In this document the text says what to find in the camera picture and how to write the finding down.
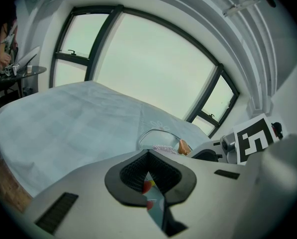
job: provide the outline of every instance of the orange object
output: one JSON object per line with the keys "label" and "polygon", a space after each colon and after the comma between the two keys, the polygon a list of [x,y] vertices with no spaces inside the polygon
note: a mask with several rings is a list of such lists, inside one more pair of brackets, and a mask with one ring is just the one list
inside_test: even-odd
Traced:
{"label": "orange object", "polygon": [[179,141],[178,153],[183,155],[188,155],[191,152],[188,144],[184,140]]}

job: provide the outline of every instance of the metal bracket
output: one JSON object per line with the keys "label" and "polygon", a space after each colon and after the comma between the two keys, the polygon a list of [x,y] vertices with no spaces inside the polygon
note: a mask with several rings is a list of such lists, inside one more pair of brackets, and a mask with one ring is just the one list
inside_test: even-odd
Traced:
{"label": "metal bracket", "polygon": [[259,3],[260,0],[244,0],[239,4],[233,4],[229,9],[223,11],[223,16],[232,16],[240,10]]}

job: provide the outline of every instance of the wooden floor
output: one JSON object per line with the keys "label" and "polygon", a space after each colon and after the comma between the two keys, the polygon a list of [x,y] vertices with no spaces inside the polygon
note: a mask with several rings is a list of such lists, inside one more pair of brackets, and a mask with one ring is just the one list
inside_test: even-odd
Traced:
{"label": "wooden floor", "polygon": [[4,160],[0,159],[0,198],[23,212],[32,197],[18,184]]}

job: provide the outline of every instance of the window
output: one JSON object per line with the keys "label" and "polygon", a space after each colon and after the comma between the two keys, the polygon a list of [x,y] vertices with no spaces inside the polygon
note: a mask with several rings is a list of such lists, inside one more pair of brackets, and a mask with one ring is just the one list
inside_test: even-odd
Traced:
{"label": "window", "polygon": [[196,39],[122,5],[74,8],[63,25],[50,87],[89,80],[191,122],[209,137],[239,96],[223,65]]}

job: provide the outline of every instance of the small black slot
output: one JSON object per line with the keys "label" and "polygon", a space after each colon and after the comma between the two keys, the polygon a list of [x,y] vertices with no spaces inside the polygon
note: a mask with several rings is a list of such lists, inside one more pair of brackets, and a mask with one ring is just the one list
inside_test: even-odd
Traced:
{"label": "small black slot", "polygon": [[78,197],[75,194],[63,193],[35,224],[53,234]]}
{"label": "small black slot", "polygon": [[215,171],[215,174],[217,175],[221,175],[221,176],[224,176],[224,177],[228,177],[230,179],[238,179],[239,177],[239,173],[233,173],[233,172],[228,172],[228,171],[224,171],[224,170],[217,170]]}

